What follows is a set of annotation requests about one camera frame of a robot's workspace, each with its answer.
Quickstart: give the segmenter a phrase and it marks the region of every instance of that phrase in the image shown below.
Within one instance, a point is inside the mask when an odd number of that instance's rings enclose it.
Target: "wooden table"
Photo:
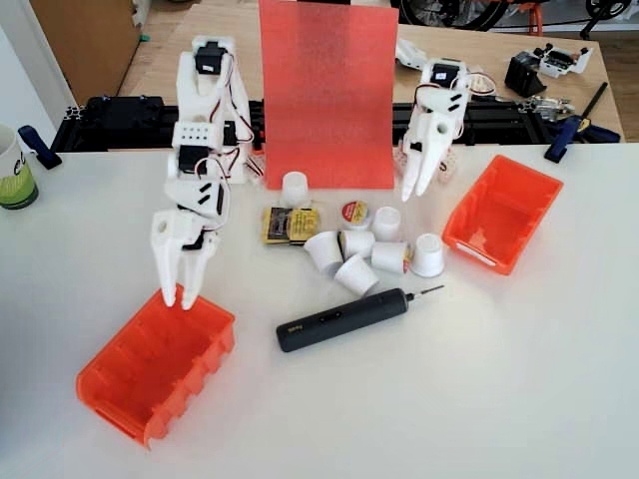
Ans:
[[[194,5],[170,37],[165,48],[158,53],[149,72],[134,88],[133,94],[159,95],[167,104],[176,104],[178,58],[181,52],[191,50],[191,40],[198,34],[235,37],[240,71],[249,98],[261,99],[264,96],[260,19],[255,3],[244,3],[233,7]],[[503,84],[510,58],[522,50],[532,51],[536,47],[543,47],[546,41],[551,41],[553,45],[569,51],[578,51],[583,47],[595,49],[582,75],[571,73],[556,80],[540,76],[542,83],[548,87],[545,92],[547,96],[568,98],[577,112],[581,112],[599,85],[602,82],[609,82],[597,42],[539,39],[522,35],[467,32],[411,25],[399,25],[397,36],[413,42],[424,50],[428,57],[456,58],[464,61],[471,68],[481,67],[495,79],[498,93],[504,97],[517,97]],[[396,67],[393,100],[395,102],[411,101],[418,81],[419,72]],[[608,88],[599,100],[591,119],[595,125],[614,130],[623,138],[611,88]]]

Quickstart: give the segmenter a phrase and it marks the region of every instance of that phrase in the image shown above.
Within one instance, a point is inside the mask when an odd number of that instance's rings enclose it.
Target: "green mug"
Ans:
[[[38,187],[16,132],[0,124],[0,207],[19,210],[28,207],[37,198]]]

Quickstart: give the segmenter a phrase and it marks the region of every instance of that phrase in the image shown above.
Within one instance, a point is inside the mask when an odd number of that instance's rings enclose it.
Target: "table surface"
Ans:
[[[242,79],[250,99],[264,97],[262,83],[262,51],[260,19],[256,3],[241,3],[233,7],[194,5],[183,22],[176,28],[166,46],[157,54],[151,68],[134,88],[135,95],[159,95],[168,105],[177,104],[176,74],[178,58],[191,50],[194,36],[201,34],[230,35],[235,37]],[[540,75],[548,87],[545,94],[553,98],[568,98],[581,113],[602,82],[609,82],[608,74],[597,42],[584,42],[559,38],[539,38],[501,33],[466,32],[444,28],[399,25],[398,38],[413,42],[428,57],[457,58],[474,69],[481,67],[497,82],[501,96],[519,98],[503,84],[510,58],[522,50],[532,51],[551,42],[568,51],[592,47],[595,51],[586,71],[568,74],[559,79]],[[395,67],[393,100],[412,101],[420,72]],[[591,114],[592,122],[622,135],[623,129],[612,94],[608,88]]]
[[[324,229],[353,198],[440,233],[497,153],[565,186],[511,276],[447,252],[446,288],[404,316],[294,353],[278,324],[353,300],[306,252],[261,244],[278,193],[233,186],[202,295],[237,345],[148,451],[86,408],[75,377],[157,289],[149,228],[166,153],[65,155],[41,196],[0,211],[0,478],[636,477],[639,146],[455,147],[458,172],[399,191],[313,191]]]

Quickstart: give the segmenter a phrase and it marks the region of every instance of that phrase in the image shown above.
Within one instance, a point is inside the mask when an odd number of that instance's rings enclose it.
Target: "orange plastic bin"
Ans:
[[[82,402],[147,447],[234,346],[232,314],[201,297],[179,304],[166,307],[158,290],[77,378]]]
[[[510,274],[563,183],[496,156],[450,215],[443,240]]]

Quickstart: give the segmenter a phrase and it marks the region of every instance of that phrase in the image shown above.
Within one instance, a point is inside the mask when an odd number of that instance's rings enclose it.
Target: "red foam board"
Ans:
[[[261,0],[260,21],[267,187],[392,188],[397,11]]]

